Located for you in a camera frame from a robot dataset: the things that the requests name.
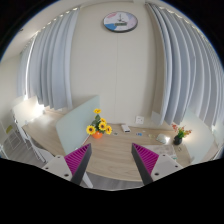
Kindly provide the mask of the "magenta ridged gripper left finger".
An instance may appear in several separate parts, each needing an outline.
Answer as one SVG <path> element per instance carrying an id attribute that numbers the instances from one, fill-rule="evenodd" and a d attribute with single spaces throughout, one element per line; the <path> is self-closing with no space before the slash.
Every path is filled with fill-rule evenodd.
<path id="1" fill-rule="evenodd" d="M 71 181 L 76 185 L 84 182 L 87 186 L 91 186 L 92 182 L 86 173 L 91 154 L 91 144 L 87 144 L 66 156 L 56 155 L 43 167 L 43 170 Z"/>

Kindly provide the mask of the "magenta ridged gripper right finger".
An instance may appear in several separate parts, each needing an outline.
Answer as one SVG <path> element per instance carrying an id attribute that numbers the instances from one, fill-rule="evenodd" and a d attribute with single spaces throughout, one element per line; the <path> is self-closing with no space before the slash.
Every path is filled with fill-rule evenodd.
<path id="1" fill-rule="evenodd" d="M 157 154 L 135 143 L 132 144 L 131 152 L 144 185 L 182 169 L 168 154 Z"/>

